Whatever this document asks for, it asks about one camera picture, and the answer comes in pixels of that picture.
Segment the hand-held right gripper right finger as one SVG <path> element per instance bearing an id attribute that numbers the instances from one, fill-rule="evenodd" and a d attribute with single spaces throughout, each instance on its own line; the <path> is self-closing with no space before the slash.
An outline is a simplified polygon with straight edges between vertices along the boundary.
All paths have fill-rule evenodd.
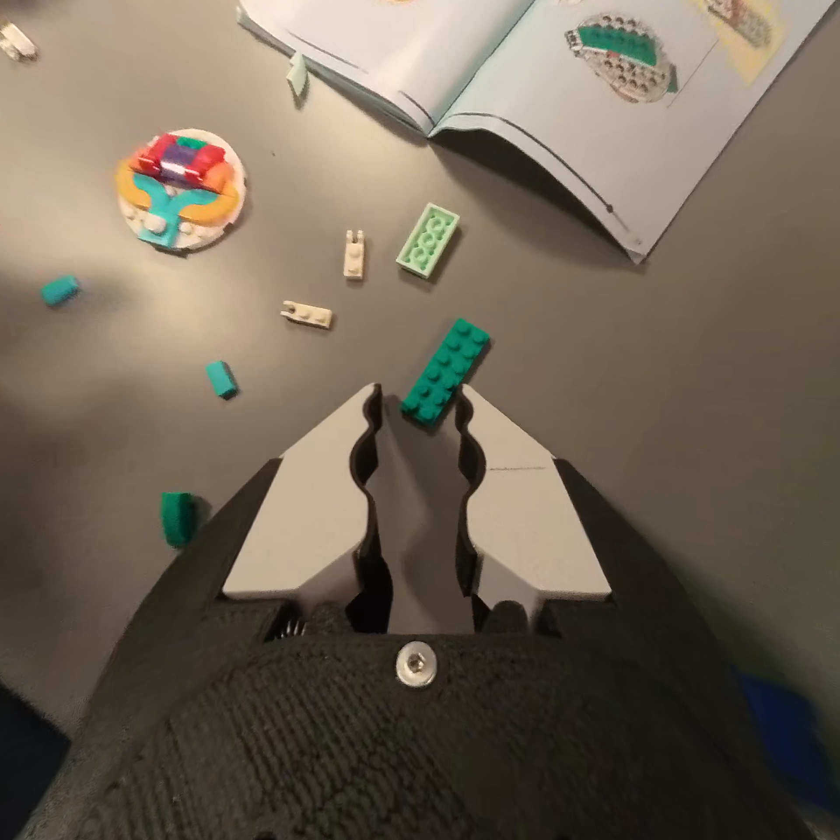
<path id="1" fill-rule="evenodd" d="M 463 385 L 455 407 L 460 503 L 456 576 L 484 606 L 602 602 L 612 588 L 546 447 Z"/>

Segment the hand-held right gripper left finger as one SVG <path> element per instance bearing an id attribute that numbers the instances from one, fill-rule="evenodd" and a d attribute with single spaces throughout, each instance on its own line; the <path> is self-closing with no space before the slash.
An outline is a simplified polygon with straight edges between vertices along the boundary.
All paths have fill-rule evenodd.
<path id="1" fill-rule="evenodd" d="M 363 386 L 290 446 L 222 587 L 230 600 L 351 602 L 374 511 L 362 477 L 375 455 L 382 388 Z"/>

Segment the long green lego plate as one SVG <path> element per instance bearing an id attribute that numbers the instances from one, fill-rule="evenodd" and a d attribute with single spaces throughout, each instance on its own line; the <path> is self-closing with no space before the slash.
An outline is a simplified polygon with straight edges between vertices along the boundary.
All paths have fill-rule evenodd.
<path id="1" fill-rule="evenodd" d="M 402 400 L 402 415 L 420 426 L 435 426 L 489 345 L 485 330 L 464 318 L 455 320 Z"/>

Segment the round colourful lego build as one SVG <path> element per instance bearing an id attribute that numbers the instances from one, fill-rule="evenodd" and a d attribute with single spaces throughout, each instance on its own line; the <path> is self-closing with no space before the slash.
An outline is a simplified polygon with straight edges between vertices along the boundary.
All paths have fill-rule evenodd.
<path id="1" fill-rule="evenodd" d="M 121 216 L 137 240 L 185 255 L 225 238 L 245 210 L 248 177 L 221 136 L 202 129 L 159 133 L 114 172 Z"/>

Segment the lego instruction booklet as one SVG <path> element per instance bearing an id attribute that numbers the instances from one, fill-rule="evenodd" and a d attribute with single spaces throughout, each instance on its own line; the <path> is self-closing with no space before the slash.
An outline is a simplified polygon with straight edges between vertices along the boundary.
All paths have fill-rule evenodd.
<path id="1" fill-rule="evenodd" d="M 507 141 L 639 263 L 836 5 L 250 1 L 237 17 L 427 140 Z"/>

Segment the pale green lego plate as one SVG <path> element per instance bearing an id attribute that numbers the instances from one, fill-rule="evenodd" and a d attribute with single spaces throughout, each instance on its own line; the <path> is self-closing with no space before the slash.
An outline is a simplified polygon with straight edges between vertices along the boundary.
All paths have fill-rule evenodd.
<path id="1" fill-rule="evenodd" d="M 401 248 L 396 264 L 425 280 L 434 274 L 453 236 L 458 232 L 460 216 L 428 203 Z"/>

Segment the small white lego piece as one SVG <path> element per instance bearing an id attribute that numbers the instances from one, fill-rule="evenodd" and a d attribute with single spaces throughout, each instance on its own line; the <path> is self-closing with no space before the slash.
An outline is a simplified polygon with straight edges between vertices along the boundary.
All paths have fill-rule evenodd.
<path id="1" fill-rule="evenodd" d="M 38 49 L 15 24 L 1 20 L 1 50 L 13 61 L 32 61 L 38 57 Z"/>

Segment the blue plastic object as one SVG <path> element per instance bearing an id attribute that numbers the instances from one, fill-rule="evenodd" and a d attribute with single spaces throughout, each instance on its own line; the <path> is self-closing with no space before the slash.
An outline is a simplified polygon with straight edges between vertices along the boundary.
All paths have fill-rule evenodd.
<path id="1" fill-rule="evenodd" d="M 838 783 L 813 704 L 791 689 L 737 671 L 773 770 L 800 802 L 838 813 Z"/>

